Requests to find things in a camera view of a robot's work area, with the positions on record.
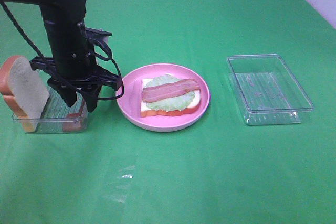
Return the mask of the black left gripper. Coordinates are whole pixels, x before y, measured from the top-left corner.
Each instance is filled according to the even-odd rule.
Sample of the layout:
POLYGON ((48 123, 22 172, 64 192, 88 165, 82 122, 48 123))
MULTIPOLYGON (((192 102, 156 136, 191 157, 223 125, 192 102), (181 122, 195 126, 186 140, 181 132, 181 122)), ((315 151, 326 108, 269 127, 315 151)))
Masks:
POLYGON ((81 90, 88 112, 93 112, 103 86, 116 91, 122 86, 121 74, 102 68, 96 62, 97 58, 115 62, 111 57, 103 57, 91 51, 81 60, 70 57, 64 62, 57 62, 52 57, 35 57, 30 61, 30 66, 33 70, 39 69, 51 76, 47 81, 48 85, 61 96, 68 107, 77 102, 76 91, 67 87, 67 83, 71 83, 81 90))

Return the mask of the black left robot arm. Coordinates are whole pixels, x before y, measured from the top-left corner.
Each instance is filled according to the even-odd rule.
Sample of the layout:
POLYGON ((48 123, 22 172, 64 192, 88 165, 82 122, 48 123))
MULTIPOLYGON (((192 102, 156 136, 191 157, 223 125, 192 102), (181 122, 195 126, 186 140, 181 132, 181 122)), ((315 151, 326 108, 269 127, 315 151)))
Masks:
POLYGON ((30 61, 30 67, 50 76, 48 85, 66 105, 73 106, 80 93, 87 110, 94 111, 101 101, 99 93, 103 86, 113 88, 118 97, 123 96, 121 73, 111 73, 96 62, 98 58, 112 60, 112 51, 106 43, 110 33, 85 26, 86 0, 1 0, 6 13, 7 2, 39 6, 52 56, 47 58, 39 52, 30 61), (104 56, 96 53, 95 47, 101 48, 104 56))

